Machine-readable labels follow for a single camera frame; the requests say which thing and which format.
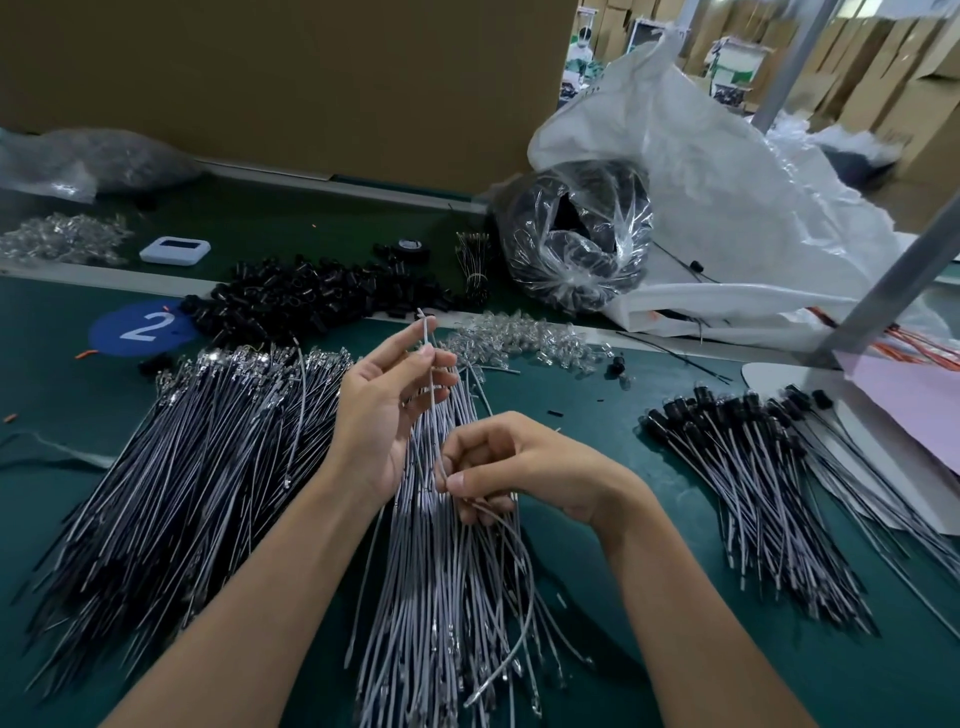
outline white device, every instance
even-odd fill
[[[140,259],[161,265],[194,265],[210,252],[205,240],[165,235],[140,251]]]

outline worker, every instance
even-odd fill
[[[422,393],[431,372],[436,401],[457,381],[446,369],[454,354],[430,345],[408,352],[422,334],[417,322],[347,372],[321,468],[104,726],[279,723],[354,550],[396,493],[411,428],[431,405]],[[472,501],[509,511],[506,494],[520,491],[593,529],[666,725],[813,725],[631,471],[516,412],[458,427],[441,462],[438,490],[457,498],[464,522],[477,520]]]
[[[582,68],[586,67],[593,60],[593,50],[590,48],[590,38],[593,31],[590,28],[581,28],[577,34],[577,39],[570,43],[566,49],[566,68],[571,71],[582,73]]]

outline blue circular label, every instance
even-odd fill
[[[131,303],[101,316],[90,327],[90,348],[112,356],[150,356],[168,352],[197,337],[180,299]]]

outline cardboard box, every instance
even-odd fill
[[[634,0],[630,6],[630,13],[634,18],[645,17],[647,20],[653,20],[657,12],[659,0]]]
[[[837,70],[837,67],[840,65],[840,61],[846,55],[847,49],[850,47],[853,39],[863,27],[863,22],[863,20],[848,20],[846,23],[844,23],[843,29],[841,29],[837,39],[830,47],[830,52],[827,53],[827,57],[824,58],[824,62],[819,68],[820,71],[823,71],[824,73],[833,73]]]
[[[724,29],[727,36],[738,37],[751,43],[759,42],[767,30],[770,18],[780,5],[764,0],[738,0],[733,3],[730,20]]]
[[[629,11],[607,8],[603,13],[594,57],[603,63],[616,61],[627,50],[627,17]]]
[[[680,17],[680,11],[684,9],[684,0],[660,0],[654,10],[654,20],[661,23],[667,23]]]
[[[960,14],[940,33],[914,74],[917,79],[928,76],[960,79]]]
[[[920,233],[930,227],[937,212],[950,201],[953,193],[952,189],[929,184],[892,180],[880,189],[868,192],[865,197],[887,211],[897,230]]]
[[[593,50],[593,55],[596,56],[597,39],[600,37],[600,26],[603,25],[603,13],[607,8],[607,0],[586,0],[583,5],[585,8],[596,10],[593,25],[590,28],[590,48]]]
[[[763,60],[763,65],[751,84],[750,92],[747,94],[749,103],[759,104],[763,100],[767,86],[777,78],[777,72],[790,48],[793,36],[797,34],[797,28],[797,21],[793,19],[772,20],[767,26],[767,32],[763,34],[760,45],[769,48],[770,53]]]
[[[801,75],[816,73],[821,69],[830,51],[833,50],[834,43],[836,43],[837,38],[840,37],[840,34],[846,26],[847,20],[845,18],[833,18],[827,24],[824,31],[820,33],[820,37],[817,38],[817,42],[813,46],[810,55],[807,57]]]
[[[960,186],[960,81],[909,82],[876,135],[903,145],[900,180],[954,191]]]
[[[941,18],[898,20],[840,114],[848,132],[872,132],[887,115],[943,25]]]
[[[733,3],[710,3],[700,24],[700,30],[690,46],[690,60],[684,66],[684,73],[690,76],[703,76],[707,68],[707,53],[713,43],[724,34]]]
[[[860,83],[867,69],[874,62],[893,26],[893,20],[882,17],[868,17],[847,23],[848,28],[854,28],[854,33],[847,42],[843,56],[833,70],[828,69],[829,59],[824,62],[822,70],[835,73],[837,80],[819,109],[821,113],[834,119],[840,116],[847,99],[851,97],[856,85]]]
[[[820,107],[836,80],[836,74],[833,73],[808,73],[801,76],[790,89],[784,108],[790,113],[806,111],[812,114]]]

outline gray metal frame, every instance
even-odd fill
[[[780,71],[773,82],[770,83],[759,109],[754,114],[752,123],[761,133],[767,133],[773,126],[777,114],[780,113],[786,103],[787,96],[790,95],[790,89],[793,88],[793,84],[800,77],[800,72],[804,68],[806,59],[813,51],[817,38],[826,28],[838,5],[840,5],[840,0],[824,0],[820,10],[809,17],[804,26],[794,36],[786,58],[780,65]]]
[[[840,0],[823,0],[820,9],[807,16],[794,37],[780,72],[770,84],[753,125],[767,133],[786,103],[790,89],[800,77],[806,59],[820,33],[836,12]],[[815,352],[803,357],[812,367],[836,366],[833,352],[863,353],[882,336],[907,306],[916,301],[926,287],[960,254],[960,194],[957,194],[934,219],[930,227],[897,259],[876,285],[834,329]]]
[[[833,352],[863,353],[960,255],[960,194],[876,282],[804,364],[829,368]]]

